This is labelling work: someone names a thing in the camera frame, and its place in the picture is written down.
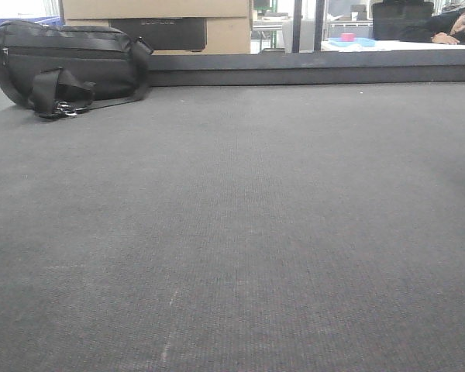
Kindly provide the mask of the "black fabric shoulder bag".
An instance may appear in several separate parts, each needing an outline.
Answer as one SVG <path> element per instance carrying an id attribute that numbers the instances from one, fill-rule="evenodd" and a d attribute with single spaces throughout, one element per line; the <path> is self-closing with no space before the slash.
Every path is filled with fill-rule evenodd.
<path id="1" fill-rule="evenodd" d="M 15 104 L 57 119 L 137 102 L 153 48 L 107 26 L 0 24 L 0 88 Z"/>

